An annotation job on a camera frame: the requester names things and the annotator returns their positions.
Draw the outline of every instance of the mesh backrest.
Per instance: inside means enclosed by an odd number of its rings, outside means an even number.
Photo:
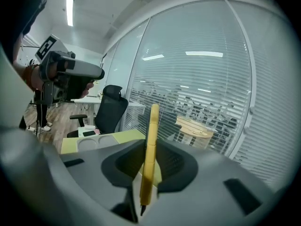
[[[95,119],[95,125],[102,133],[113,133],[127,109],[128,101],[126,99],[120,96],[115,98],[109,97],[105,93],[103,94]]]

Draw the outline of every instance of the black pants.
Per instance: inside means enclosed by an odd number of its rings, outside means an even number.
[[[37,99],[41,97],[41,92],[39,90],[35,90],[35,94]],[[38,117],[39,125],[41,127],[44,127],[47,124],[46,114],[47,114],[47,105],[37,105],[37,117]]]

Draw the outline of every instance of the fluorescent light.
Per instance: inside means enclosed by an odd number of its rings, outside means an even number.
[[[201,91],[204,91],[204,92],[209,92],[209,93],[211,93],[211,91],[205,90],[205,89],[198,89],[198,90],[201,90]]]
[[[164,58],[164,56],[163,55],[155,55],[155,56],[143,58],[143,60],[146,61],[146,60],[151,60],[151,59],[156,59],[156,58]]]
[[[186,55],[204,55],[204,56],[214,56],[214,57],[222,57],[223,53],[218,52],[208,52],[208,51],[187,51]]]
[[[73,4],[74,0],[66,0],[67,23],[73,26]]]

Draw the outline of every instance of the floor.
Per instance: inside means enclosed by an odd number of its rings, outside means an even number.
[[[46,119],[52,123],[50,131],[43,131],[38,134],[41,142],[52,143],[60,153],[62,140],[67,134],[78,128],[78,120],[70,120],[69,116],[73,114],[86,114],[85,110],[81,111],[81,104],[60,103],[56,108],[52,105],[47,110]],[[33,105],[29,105],[24,114],[26,125],[36,127],[37,110]]]

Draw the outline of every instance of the white shoe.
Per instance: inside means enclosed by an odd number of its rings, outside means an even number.
[[[49,126],[44,126],[44,127],[42,127],[42,130],[44,130],[44,131],[50,131],[51,130],[51,128],[49,127]]]

